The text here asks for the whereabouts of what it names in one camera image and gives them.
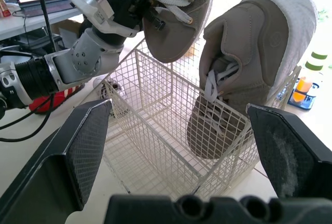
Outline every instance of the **wire basket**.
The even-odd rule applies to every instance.
[[[128,193],[166,194],[173,199],[197,194],[208,199],[230,189],[259,161],[249,120],[221,101],[209,109],[220,119],[218,148],[223,152],[217,158],[193,152],[188,122],[202,93],[198,87],[202,47],[199,40],[178,62],[161,64],[142,41],[110,75],[125,89],[126,97],[111,85],[106,87],[113,99],[113,114],[104,159]],[[294,70],[269,105],[282,107],[287,102],[299,70]]]

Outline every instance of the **shoe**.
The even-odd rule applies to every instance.
[[[76,86],[70,89],[66,89],[65,91],[58,92],[54,96],[54,103],[53,108],[51,111],[56,110],[59,106],[61,106],[66,100],[68,100],[70,97],[74,96],[76,93],[81,91],[84,88],[85,84],[82,84],[80,86]],[[44,103],[46,100],[48,100],[49,97],[40,97],[37,98],[29,105],[30,111],[34,111],[37,109],[42,103]],[[50,102],[46,103],[44,106],[40,107],[36,114],[46,114],[48,110],[50,109]]]
[[[206,102],[198,99],[194,107],[188,124],[188,144],[223,149],[209,149],[207,154],[206,149],[191,149],[196,155],[220,158],[230,145],[222,136],[229,134],[225,134],[222,124],[217,125],[228,119],[205,114],[205,123],[197,125],[202,121],[197,120],[196,112],[207,112],[205,108],[213,106],[217,99],[245,116],[248,103],[265,105],[303,56],[316,23],[312,0],[243,0],[205,28],[206,44],[199,70]]]
[[[109,93],[112,91],[112,89],[115,89],[122,99],[127,99],[127,94],[123,85],[111,77],[107,77],[106,80],[103,81],[104,78],[105,76],[102,75],[93,81],[93,88],[96,88],[98,85],[100,86],[100,88],[97,90],[97,95],[100,99],[109,99]]]
[[[152,0],[157,17],[165,22],[162,30],[151,19],[143,19],[147,46],[158,61],[180,59],[199,37],[208,20],[213,0]]]
[[[233,144],[245,126],[241,117],[200,95],[192,110],[187,140],[191,151],[203,159],[218,159]]]
[[[96,88],[98,86],[99,86],[99,88],[97,89],[97,95],[102,100],[112,98],[113,90],[117,91],[117,93],[120,95],[120,97],[123,100],[126,100],[128,97],[123,85],[121,83],[119,83],[118,81],[116,81],[115,79],[111,78],[110,76],[108,76],[107,78],[105,78],[104,75],[97,77],[93,81],[93,88]],[[115,115],[114,111],[113,111],[113,107],[110,110],[110,114],[109,114],[111,117],[121,118],[121,117],[127,115],[127,113],[129,112],[128,109],[125,109],[124,104],[120,104],[120,106],[117,107],[117,111],[116,111],[116,115]]]

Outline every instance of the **white table surface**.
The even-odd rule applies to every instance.
[[[65,11],[59,11],[48,15],[50,24],[61,22],[68,18],[81,14],[78,9],[70,9]],[[44,27],[44,16],[37,16],[27,18],[25,21],[26,31],[33,31],[38,28]],[[6,38],[23,34],[24,30],[24,18],[10,16],[7,18],[0,18],[0,41]]]

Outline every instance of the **black cable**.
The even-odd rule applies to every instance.
[[[51,95],[51,103],[50,103],[50,109],[48,109],[47,114],[45,116],[45,119],[43,120],[43,122],[41,123],[41,125],[38,127],[38,129],[36,131],[34,131],[33,133],[31,133],[30,135],[26,136],[26,137],[22,137],[22,138],[14,138],[14,139],[10,139],[10,138],[0,138],[0,142],[7,142],[7,143],[17,143],[17,142],[21,142],[24,140],[27,140],[33,136],[35,136],[38,132],[41,131],[42,128],[44,128],[47,120],[49,119],[52,109],[53,109],[53,103],[54,103],[54,94]]]
[[[29,42],[29,36],[26,32],[26,25],[25,25],[25,21],[26,21],[26,16],[24,17],[24,32],[25,32],[25,36],[26,36],[26,40],[27,40],[27,45],[29,46],[29,49],[30,49],[30,42]]]
[[[13,121],[12,123],[3,125],[2,127],[0,127],[0,130],[6,129],[8,127],[11,127],[12,125],[17,124],[18,122],[21,122],[22,120],[30,117],[32,114],[35,114],[40,108],[42,108],[43,106],[45,106],[45,104],[47,102],[49,102],[50,100],[51,100],[51,97],[49,97],[47,100],[45,100],[40,106],[38,106],[36,109],[34,109],[33,111],[31,111],[30,113],[28,113],[28,114],[24,115],[23,117],[15,120],[15,121]]]
[[[27,34],[27,32],[26,32],[26,24],[25,24],[27,17],[26,17],[26,15],[17,15],[17,14],[16,14],[16,13],[18,13],[18,12],[20,12],[20,11],[22,11],[22,10],[16,10],[16,11],[14,11],[14,12],[12,13],[12,16],[13,16],[13,17],[21,17],[21,18],[24,18],[24,24],[23,24],[24,32],[25,32],[25,36],[26,36],[26,40],[27,40],[27,45],[30,47],[29,36],[28,36],[28,34]]]
[[[51,25],[50,25],[50,21],[48,19],[48,15],[47,15],[47,9],[46,9],[45,0],[40,0],[40,5],[41,5],[41,9],[42,9],[43,14],[44,14],[44,18],[45,18],[45,23],[46,23],[46,29],[47,29],[47,32],[48,32],[48,37],[50,38],[50,41],[51,41],[52,52],[56,52],[56,44],[55,44],[54,39],[53,39]]]

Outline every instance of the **orange bottle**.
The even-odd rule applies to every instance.
[[[313,84],[313,81],[309,79],[308,77],[301,77],[299,80],[299,83],[296,86],[296,90],[301,92],[294,92],[293,93],[293,99],[296,103],[301,103],[306,98],[306,93],[309,92]]]

